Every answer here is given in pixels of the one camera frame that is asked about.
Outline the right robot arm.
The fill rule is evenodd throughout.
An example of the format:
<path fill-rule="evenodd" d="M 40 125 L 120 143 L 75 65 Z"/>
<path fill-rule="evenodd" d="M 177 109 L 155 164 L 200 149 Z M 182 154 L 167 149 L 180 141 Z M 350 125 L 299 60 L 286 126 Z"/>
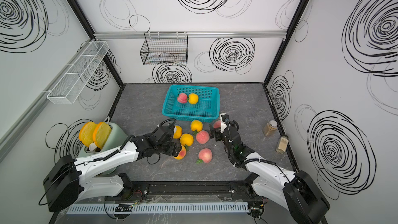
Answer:
<path fill-rule="evenodd" d="M 330 209 L 330 204 L 305 171 L 297 173 L 266 160 L 245 145 L 239 125 L 229 115 L 221 114 L 220 127 L 211 128 L 210 136 L 224 144 L 228 160 L 239 169 L 255 176 L 249 187 L 259 197 L 265 197 L 287 209 L 298 224 L 319 224 Z"/>

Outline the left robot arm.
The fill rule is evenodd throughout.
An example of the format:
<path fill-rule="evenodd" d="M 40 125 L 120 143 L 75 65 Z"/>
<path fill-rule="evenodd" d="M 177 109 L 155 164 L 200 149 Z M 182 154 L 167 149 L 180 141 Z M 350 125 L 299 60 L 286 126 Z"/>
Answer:
<path fill-rule="evenodd" d="M 60 158 L 45 177 L 43 186 L 46 205 L 52 213 L 68 208 L 77 201 L 119 195 L 130 185 L 125 175 L 99 177 L 99 174 L 117 166 L 149 158 L 154 154 L 176 157 L 181 145 L 173 142 L 176 119 L 161 122 L 154 131 L 141 136 L 129 136 L 121 146 L 90 155 Z"/>

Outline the yellow red peach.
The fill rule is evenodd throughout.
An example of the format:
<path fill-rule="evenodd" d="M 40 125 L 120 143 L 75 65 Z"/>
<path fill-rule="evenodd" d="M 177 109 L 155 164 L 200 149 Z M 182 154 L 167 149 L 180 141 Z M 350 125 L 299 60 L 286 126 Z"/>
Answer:
<path fill-rule="evenodd" d="M 179 154 L 177 155 L 177 157 L 175 157 L 176 160 L 181 160 L 183 159 L 187 154 L 187 149 L 185 146 L 181 147 L 181 151 L 179 152 Z"/>

